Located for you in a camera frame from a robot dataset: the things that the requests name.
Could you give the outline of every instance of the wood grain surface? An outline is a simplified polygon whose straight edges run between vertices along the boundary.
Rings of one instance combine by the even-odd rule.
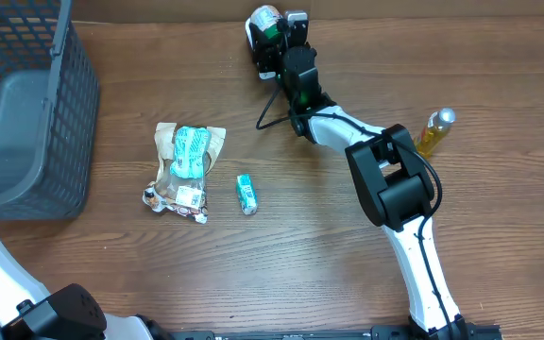
[[[544,15],[540,0],[75,0],[73,19],[99,23],[244,21],[255,8],[303,9],[313,19]]]
[[[171,330],[321,330],[401,324],[394,252],[362,213],[344,158],[289,125],[255,130],[258,81],[242,23],[79,29],[101,80],[90,198],[73,221],[0,222],[50,291],[76,282],[108,313]],[[418,133],[443,106],[454,131],[433,165],[436,244],[467,320],[544,339],[544,17],[315,21],[326,91],[355,117]],[[284,99],[269,112],[286,114]],[[141,201],[158,122],[228,130],[208,176],[210,221]],[[249,173],[260,209],[234,192]]]

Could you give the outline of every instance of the plastic wrapper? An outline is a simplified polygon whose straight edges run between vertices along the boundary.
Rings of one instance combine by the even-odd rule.
[[[220,127],[158,123],[155,143],[159,171],[157,180],[144,190],[142,201],[157,213],[167,209],[198,223],[207,222],[206,175],[213,169],[225,139],[226,130]]]

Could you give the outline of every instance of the green can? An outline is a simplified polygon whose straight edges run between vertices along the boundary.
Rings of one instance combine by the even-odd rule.
[[[281,33],[277,27],[277,22],[280,18],[282,18],[282,15],[278,9],[274,6],[263,5],[255,9],[251,14],[251,23],[257,26],[272,43],[279,43]]]
[[[250,215],[257,211],[257,195],[249,174],[236,177],[236,194],[244,214]]]

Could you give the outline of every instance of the small can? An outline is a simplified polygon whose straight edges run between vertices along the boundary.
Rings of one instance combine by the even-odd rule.
[[[241,209],[245,215],[251,215],[257,211],[257,195],[249,174],[236,177],[236,194],[238,194],[238,201],[241,203]]]
[[[455,121],[456,114],[451,108],[434,112],[428,120],[427,126],[413,140],[419,155],[429,159],[435,147],[449,134]]]
[[[277,22],[282,18],[281,13],[274,6],[263,5],[258,7],[251,14],[251,23],[258,27],[265,36],[272,41],[280,39],[281,33],[277,27]]]

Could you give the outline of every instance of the plastic basket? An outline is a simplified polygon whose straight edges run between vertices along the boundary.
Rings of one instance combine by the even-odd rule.
[[[0,219],[81,213],[99,84],[71,0],[0,0]]]

